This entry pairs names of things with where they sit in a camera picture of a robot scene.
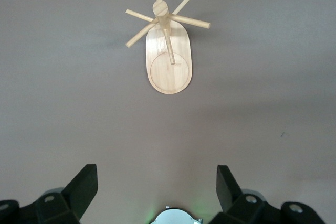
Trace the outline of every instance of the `gray surface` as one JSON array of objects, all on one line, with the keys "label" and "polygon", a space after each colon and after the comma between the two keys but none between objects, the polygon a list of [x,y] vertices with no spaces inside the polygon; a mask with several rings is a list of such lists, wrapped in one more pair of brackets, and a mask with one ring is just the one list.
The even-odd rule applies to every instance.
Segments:
[{"label": "gray surface", "polygon": [[[0,199],[26,205],[97,163],[82,223],[148,223],[166,205],[207,223],[216,166],[274,206],[336,223],[336,0],[191,0],[193,79],[149,84],[155,0],[0,0]],[[166,0],[173,10],[181,0]]]}]

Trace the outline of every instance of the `oval wooden base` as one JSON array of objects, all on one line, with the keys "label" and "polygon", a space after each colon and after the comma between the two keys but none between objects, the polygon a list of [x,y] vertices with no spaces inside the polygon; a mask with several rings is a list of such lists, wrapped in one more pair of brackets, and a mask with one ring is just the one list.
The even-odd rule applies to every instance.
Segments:
[{"label": "oval wooden base", "polygon": [[164,94],[175,94],[184,90],[192,77],[188,33],[178,22],[171,21],[170,26],[170,40],[176,64],[170,63],[165,37],[159,24],[149,30],[146,39],[148,79],[156,90]]}]

